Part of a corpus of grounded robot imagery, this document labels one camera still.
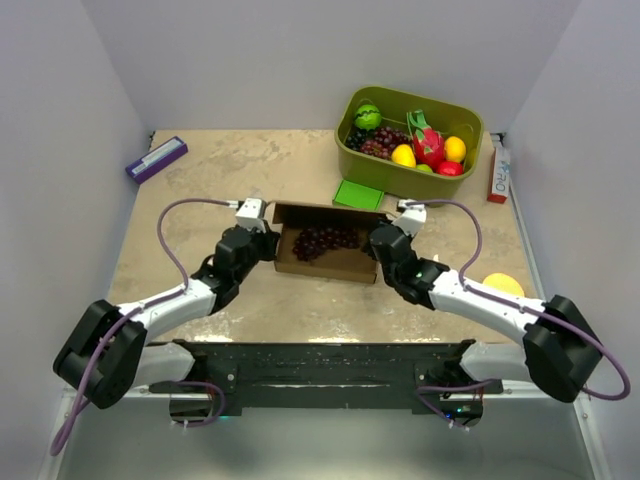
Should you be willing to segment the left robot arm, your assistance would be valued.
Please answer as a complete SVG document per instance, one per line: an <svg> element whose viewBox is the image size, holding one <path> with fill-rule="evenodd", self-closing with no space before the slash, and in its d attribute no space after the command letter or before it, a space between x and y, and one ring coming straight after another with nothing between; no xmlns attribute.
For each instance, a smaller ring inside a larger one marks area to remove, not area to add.
<svg viewBox="0 0 640 480"><path fill-rule="evenodd" d="M111 407L134 386L150 341L225 308L259 262L276 259L279 240L271 229L237 225L223 233L186 285L128 304L93 302L56 356L54 373L96 407Z"/></svg>

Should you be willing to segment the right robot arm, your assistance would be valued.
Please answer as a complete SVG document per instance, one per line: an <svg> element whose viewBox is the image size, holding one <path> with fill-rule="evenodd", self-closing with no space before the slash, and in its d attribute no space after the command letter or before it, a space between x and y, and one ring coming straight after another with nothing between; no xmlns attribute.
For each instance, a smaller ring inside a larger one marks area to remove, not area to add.
<svg viewBox="0 0 640 480"><path fill-rule="evenodd" d="M522 298L468 280L445 264L418 257L410 236L392 224L374 228L367 248L385 283L405 301L464 317L518 345L468 347L445 369L456 392L469 392L484 380L509 379L531 382L549 397L571 403L602 359L599 339L566 297Z"/></svg>

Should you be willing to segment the brown cardboard box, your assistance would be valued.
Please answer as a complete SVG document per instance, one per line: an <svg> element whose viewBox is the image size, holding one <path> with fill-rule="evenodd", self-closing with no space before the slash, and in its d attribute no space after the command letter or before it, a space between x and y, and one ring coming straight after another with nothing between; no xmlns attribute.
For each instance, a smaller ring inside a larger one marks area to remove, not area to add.
<svg viewBox="0 0 640 480"><path fill-rule="evenodd" d="M384 213L278 201L272 225L280 228L274 268L279 273L373 284L378 262L369 234L386 223Z"/></svg>

